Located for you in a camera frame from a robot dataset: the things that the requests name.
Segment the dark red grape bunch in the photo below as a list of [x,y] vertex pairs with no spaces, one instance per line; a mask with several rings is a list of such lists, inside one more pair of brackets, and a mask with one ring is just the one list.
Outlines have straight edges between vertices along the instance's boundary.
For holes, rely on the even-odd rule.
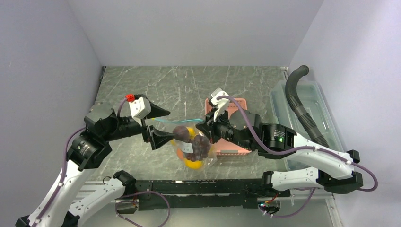
[[208,157],[210,150],[209,139],[202,135],[196,135],[194,139],[191,140],[193,153],[185,153],[184,157],[192,162],[202,161]]

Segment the pink perforated plastic basket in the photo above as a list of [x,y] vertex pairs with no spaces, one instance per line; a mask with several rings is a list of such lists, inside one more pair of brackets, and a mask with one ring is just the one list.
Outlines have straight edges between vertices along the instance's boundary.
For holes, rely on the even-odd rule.
[[[235,98],[235,100],[240,104],[240,106],[247,110],[247,103],[244,98]],[[209,103],[209,99],[205,99],[205,113],[207,114],[212,109],[212,106]],[[238,107],[230,101],[230,104],[227,107],[228,117],[230,118],[231,114],[238,110]],[[228,142],[224,139],[220,139],[218,142],[214,143],[214,147],[216,149],[217,156],[246,156],[251,151],[248,151],[236,144]]]

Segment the clear zip bag blue zipper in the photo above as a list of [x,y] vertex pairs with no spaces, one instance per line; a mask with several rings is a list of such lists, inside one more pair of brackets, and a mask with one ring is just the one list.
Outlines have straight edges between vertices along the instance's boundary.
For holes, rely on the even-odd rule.
[[[196,129],[195,125],[197,123],[199,123],[199,122],[202,122],[202,119],[188,119],[188,120],[182,120],[182,121],[169,121],[169,120],[162,119],[162,118],[153,118],[152,120],[155,121],[155,122],[159,122],[159,123],[163,124],[165,129],[168,132],[171,132],[171,133],[173,132],[173,129],[176,126],[182,125],[182,126],[185,126],[185,127],[193,127],[193,128]],[[196,129],[196,132],[198,133],[198,135],[204,136],[198,129]],[[216,149],[215,149],[214,145],[211,142],[209,142],[209,143],[210,143],[210,150],[209,150],[209,153],[208,153],[208,157],[203,159],[204,166],[202,168],[210,167],[211,165],[215,164],[216,161],[217,161]],[[172,144],[175,152],[179,148],[184,154],[185,153],[193,153],[191,142],[186,143],[186,142],[182,142],[182,141],[178,141],[178,140],[173,139],[173,140],[171,140],[171,144]]]

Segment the orange fruit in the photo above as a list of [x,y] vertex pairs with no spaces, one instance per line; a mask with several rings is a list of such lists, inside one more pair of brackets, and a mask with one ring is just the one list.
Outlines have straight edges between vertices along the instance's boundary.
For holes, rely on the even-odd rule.
[[176,154],[180,160],[184,160],[184,153],[178,148]]

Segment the yellow lemon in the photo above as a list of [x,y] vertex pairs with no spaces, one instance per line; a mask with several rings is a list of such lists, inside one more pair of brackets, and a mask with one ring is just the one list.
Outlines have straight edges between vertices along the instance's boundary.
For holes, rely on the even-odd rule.
[[184,159],[185,165],[192,170],[199,170],[204,166],[204,162],[200,160],[191,161],[188,159]]

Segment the yellow mango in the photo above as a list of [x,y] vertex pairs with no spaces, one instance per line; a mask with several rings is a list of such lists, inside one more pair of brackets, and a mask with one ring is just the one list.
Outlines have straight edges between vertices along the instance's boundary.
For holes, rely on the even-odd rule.
[[189,135],[189,140],[194,139],[198,133],[196,132],[196,129],[193,127],[186,127],[187,131],[188,131],[188,135]]

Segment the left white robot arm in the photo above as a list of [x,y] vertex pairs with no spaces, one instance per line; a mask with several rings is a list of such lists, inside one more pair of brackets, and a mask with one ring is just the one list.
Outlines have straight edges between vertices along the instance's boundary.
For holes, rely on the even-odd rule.
[[168,116],[168,110],[143,94],[130,94],[124,101],[130,106],[131,115],[127,117],[107,102],[90,108],[85,127],[67,140],[61,171],[49,192],[32,214],[16,221],[17,227],[79,227],[110,201],[128,199],[137,192],[136,179],[121,170],[100,189],[75,202],[87,179],[112,152],[111,141],[142,135],[155,150],[174,138],[172,133],[146,125],[146,119]]

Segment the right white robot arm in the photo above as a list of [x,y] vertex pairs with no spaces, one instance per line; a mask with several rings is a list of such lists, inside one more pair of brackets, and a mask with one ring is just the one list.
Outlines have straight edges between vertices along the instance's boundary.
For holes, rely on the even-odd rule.
[[263,173],[261,192],[272,196],[276,192],[300,188],[321,188],[335,194],[361,190],[362,174],[355,171],[359,153],[338,152],[303,137],[294,130],[274,123],[263,123],[258,114],[235,111],[214,117],[210,111],[195,125],[211,143],[225,140],[248,151],[256,151],[267,159],[295,161],[303,169]]

